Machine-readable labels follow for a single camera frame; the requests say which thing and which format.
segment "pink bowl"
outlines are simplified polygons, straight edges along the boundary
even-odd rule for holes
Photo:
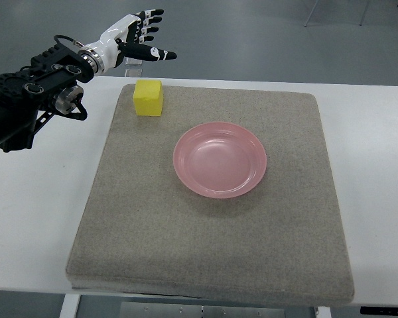
[[[187,131],[177,142],[172,161],[186,187],[218,199],[252,190],[267,168],[267,155],[258,138],[241,126],[224,122]]]

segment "metal stand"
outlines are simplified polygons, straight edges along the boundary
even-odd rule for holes
[[[365,4],[365,9],[364,9],[363,15],[361,17],[360,25],[363,25],[363,21],[365,18],[365,14],[367,13],[367,9],[369,8],[369,4],[370,4],[370,0],[367,0],[367,3]]]
[[[309,20],[311,19],[311,16],[312,16],[312,14],[314,13],[314,10],[316,9],[317,4],[318,4],[319,1],[320,1],[320,0],[316,0],[316,3],[315,3],[314,6],[312,7],[311,13],[310,13],[310,15],[308,16],[308,18],[307,18],[307,20],[306,20],[306,22],[305,22],[305,24],[304,24],[304,27],[306,27],[306,25],[308,24]]]
[[[317,4],[318,4],[319,1],[320,1],[320,0],[316,0],[316,3],[314,4],[314,7],[312,8],[312,10],[311,10],[311,12],[310,12],[310,15],[308,16],[308,18],[307,18],[307,20],[306,20],[306,22],[305,22],[305,24],[304,24],[304,27],[307,26],[307,24],[308,24],[309,20],[311,19],[311,16],[312,16],[312,14],[314,13],[314,10],[316,9]],[[362,16],[361,16],[360,25],[363,25],[364,18],[365,18],[365,14],[367,13],[367,9],[369,8],[369,4],[370,4],[370,0],[367,0],[367,3],[365,4],[364,12],[363,12],[363,14],[362,14]]]

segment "robotic hand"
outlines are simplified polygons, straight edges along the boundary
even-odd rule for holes
[[[31,58],[31,66],[0,75],[0,148],[4,152],[31,149],[34,135],[54,116],[85,120],[83,89],[94,76],[120,65],[123,58],[157,61],[176,58],[174,52],[144,45],[158,31],[163,10],[127,15],[108,28],[95,43],[83,45],[68,36],[56,35],[56,45]],[[70,50],[60,39],[80,48]]]
[[[177,55],[174,52],[142,44],[153,40],[153,36],[148,34],[159,28],[150,25],[160,22],[162,18],[159,15],[163,13],[163,10],[147,10],[127,15],[109,27],[97,42],[81,47],[80,54],[89,61],[97,75],[120,65],[125,56],[145,61],[175,59]]]

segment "yellow sponge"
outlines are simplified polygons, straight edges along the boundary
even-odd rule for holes
[[[160,116],[164,101],[161,81],[138,79],[135,84],[133,102],[137,116]]]

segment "gray felt mat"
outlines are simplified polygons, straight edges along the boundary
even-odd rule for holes
[[[66,269],[74,288],[258,305],[348,303],[354,285],[314,96],[164,86],[161,117],[123,88]],[[188,129],[245,127],[267,152],[249,193],[209,199],[172,167]]]

